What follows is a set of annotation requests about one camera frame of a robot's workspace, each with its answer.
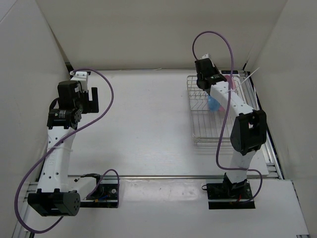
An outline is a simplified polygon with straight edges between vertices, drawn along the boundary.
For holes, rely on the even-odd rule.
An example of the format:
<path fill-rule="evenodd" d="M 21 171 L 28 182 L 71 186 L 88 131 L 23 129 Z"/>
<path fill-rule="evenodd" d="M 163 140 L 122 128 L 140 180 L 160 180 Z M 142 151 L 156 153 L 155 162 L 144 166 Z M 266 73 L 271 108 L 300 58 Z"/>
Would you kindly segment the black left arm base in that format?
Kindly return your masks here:
<path fill-rule="evenodd" d="M 118 208 L 120 178 L 116 171 L 114 179 L 106 175 L 85 174 L 78 181 L 81 197 L 80 208 Z"/>

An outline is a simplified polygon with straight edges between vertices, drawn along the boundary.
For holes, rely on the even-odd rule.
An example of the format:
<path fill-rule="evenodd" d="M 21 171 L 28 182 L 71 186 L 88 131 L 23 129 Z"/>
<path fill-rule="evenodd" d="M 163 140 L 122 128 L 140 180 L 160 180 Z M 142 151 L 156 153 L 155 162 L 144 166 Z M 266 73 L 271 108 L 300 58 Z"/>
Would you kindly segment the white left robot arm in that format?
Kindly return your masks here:
<path fill-rule="evenodd" d="M 98 113 L 98 90 L 88 89 L 86 79 L 62 81 L 58 98 L 48 114 L 48 152 L 37 191 L 28 196 L 28 204 L 41 216 L 75 216 L 80 194 L 68 181 L 71 147 L 83 114 Z"/>

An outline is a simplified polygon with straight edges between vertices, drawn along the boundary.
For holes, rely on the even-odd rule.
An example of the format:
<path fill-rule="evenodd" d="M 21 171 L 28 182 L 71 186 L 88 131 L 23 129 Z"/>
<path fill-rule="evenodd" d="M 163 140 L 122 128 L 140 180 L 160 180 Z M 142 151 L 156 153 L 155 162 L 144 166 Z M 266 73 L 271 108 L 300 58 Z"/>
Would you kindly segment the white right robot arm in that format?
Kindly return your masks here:
<path fill-rule="evenodd" d="M 216 150 L 216 164 L 226 171 L 223 194 L 234 198 L 240 193 L 240 187 L 246 183 L 252 158 L 266 142 L 266 113 L 263 110 L 255 110 L 231 90 L 232 80 L 219 72 L 208 54 L 196 60 L 195 66 L 197 86 L 226 109 Z M 220 165 L 219 153 L 228 117 L 234 119 L 230 135 L 234 151 L 227 168 Z"/>

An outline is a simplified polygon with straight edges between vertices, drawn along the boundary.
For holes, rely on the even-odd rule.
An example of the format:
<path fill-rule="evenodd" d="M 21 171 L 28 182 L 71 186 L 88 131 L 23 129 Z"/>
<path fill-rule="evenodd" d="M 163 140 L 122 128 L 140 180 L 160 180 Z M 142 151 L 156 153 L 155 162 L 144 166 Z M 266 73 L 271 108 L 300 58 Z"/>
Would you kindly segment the blue plastic plate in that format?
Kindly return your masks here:
<path fill-rule="evenodd" d="M 221 105 L 215 98 L 208 95 L 208 107 L 211 112 L 217 112 Z"/>

